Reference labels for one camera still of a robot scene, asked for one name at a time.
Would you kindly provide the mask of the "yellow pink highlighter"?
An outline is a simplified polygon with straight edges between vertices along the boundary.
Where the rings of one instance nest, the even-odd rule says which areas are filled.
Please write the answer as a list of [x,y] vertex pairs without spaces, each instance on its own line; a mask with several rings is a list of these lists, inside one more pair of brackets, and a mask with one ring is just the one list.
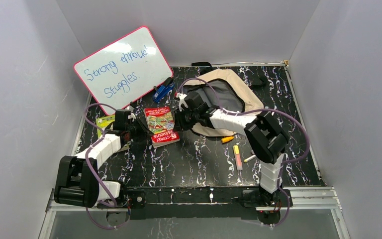
[[237,171],[242,171],[243,166],[242,166],[241,154],[240,154],[240,150],[239,150],[238,145],[233,146],[233,152],[234,152],[234,158],[235,158],[235,163],[236,163],[236,169],[237,169]]

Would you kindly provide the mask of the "black base frame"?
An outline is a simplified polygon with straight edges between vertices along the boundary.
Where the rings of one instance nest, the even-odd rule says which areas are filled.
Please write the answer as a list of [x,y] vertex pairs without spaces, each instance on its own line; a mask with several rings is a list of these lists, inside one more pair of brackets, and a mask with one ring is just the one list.
[[293,206],[290,190],[272,194],[260,186],[127,187],[115,197],[132,220],[233,218],[265,225],[279,223]]

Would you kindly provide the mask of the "aluminium rail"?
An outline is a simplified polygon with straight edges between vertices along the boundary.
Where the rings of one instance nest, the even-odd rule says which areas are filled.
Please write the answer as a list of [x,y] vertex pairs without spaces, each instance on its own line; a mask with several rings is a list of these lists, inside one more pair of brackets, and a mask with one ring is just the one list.
[[[203,187],[203,188],[144,188],[137,189],[137,192],[147,190],[145,196],[141,196],[141,201],[136,199],[139,195],[130,195],[132,199],[131,208],[145,208],[148,205],[155,206],[218,206],[234,203],[238,198],[238,193],[250,188],[244,187]],[[285,187],[284,191],[288,195],[290,209],[338,209],[341,204],[334,187]]]

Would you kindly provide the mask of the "orange highlighter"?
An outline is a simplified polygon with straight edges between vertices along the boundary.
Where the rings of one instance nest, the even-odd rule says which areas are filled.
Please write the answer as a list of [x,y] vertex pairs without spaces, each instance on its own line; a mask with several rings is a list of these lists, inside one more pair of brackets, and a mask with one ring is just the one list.
[[234,139],[234,136],[223,137],[223,138],[221,139],[221,143],[222,143],[222,144],[224,144],[224,143],[228,143],[228,142],[231,142],[233,139]]

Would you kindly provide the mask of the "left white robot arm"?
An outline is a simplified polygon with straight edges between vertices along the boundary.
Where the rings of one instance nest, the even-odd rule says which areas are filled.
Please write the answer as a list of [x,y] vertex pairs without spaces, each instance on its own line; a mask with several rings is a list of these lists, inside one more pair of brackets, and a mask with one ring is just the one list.
[[114,121],[101,133],[84,151],[61,158],[54,191],[56,203],[86,208],[97,204],[115,208],[128,203],[129,195],[121,189],[121,183],[104,181],[98,169],[132,141],[152,133],[131,108],[116,110]]

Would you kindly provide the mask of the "green book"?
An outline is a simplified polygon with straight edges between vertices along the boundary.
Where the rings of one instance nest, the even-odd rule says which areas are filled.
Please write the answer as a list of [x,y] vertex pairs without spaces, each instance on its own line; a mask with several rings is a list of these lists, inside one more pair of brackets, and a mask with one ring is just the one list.
[[102,136],[102,131],[100,129],[105,131],[107,127],[111,127],[111,123],[113,123],[114,120],[115,120],[115,115],[100,117],[96,119],[95,122],[96,122],[96,125],[98,126],[98,129],[97,129],[98,138]]

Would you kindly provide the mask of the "yellow white pen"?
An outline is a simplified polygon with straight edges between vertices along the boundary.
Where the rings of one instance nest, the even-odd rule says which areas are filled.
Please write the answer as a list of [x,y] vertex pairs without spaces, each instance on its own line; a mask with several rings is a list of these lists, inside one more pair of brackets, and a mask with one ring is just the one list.
[[246,159],[243,160],[244,163],[248,163],[251,160],[255,159],[257,156],[255,155],[254,151],[251,151],[251,156],[247,157]]

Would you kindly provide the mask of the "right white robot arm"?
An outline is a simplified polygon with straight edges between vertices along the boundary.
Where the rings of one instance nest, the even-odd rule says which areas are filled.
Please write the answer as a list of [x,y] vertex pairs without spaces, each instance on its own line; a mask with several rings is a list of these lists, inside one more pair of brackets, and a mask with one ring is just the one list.
[[175,129],[185,131],[200,124],[210,129],[228,130],[247,138],[255,157],[260,160],[261,202],[266,206],[278,202],[278,190],[282,185],[280,171],[289,136],[272,114],[242,114],[219,106],[210,107],[195,92],[176,93],[175,97],[179,101],[179,108],[175,111]]

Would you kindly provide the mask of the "red treehouse book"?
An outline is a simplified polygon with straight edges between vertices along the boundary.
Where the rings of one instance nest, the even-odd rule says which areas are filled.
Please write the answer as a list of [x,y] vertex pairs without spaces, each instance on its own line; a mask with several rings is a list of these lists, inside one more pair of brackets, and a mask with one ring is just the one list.
[[175,121],[170,107],[146,108],[145,119],[154,148],[178,142],[180,136],[174,131]]

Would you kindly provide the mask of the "beige backpack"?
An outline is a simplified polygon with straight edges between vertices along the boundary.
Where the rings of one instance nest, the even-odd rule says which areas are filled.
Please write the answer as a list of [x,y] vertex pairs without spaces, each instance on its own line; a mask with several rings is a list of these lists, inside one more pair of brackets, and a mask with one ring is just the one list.
[[[198,93],[201,98],[207,102],[208,106],[220,106],[230,112],[249,112],[252,110],[263,109],[264,105],[261,100],[255,95],[255,93],[244,83],[244,81],[233,70],[216,69],[208,73],[200,75],[199,79],[208,82],[213,87],[218,98],[216,98],[213,90],[205,83],[196,79],[189,80],[179,86],[179,93]],[[180,117],[179,110],[175,111],[175,131],[186,131],[183,126],[179,126]],[[202,126],[200,123],[194,124],[191,130],[195,133],[204,136],[232,136],[234,134],[245,135],[245,125],[238,129],[237,126],[232,128],[210,128],[208,126]]]

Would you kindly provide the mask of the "pink framed whiteboard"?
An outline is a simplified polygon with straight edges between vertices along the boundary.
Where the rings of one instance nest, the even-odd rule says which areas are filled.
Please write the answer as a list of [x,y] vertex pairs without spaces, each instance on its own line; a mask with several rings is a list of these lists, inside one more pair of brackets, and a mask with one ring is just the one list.
[[146,26],[80,60],[73,68],[106,115],[127,107],[173,76]]

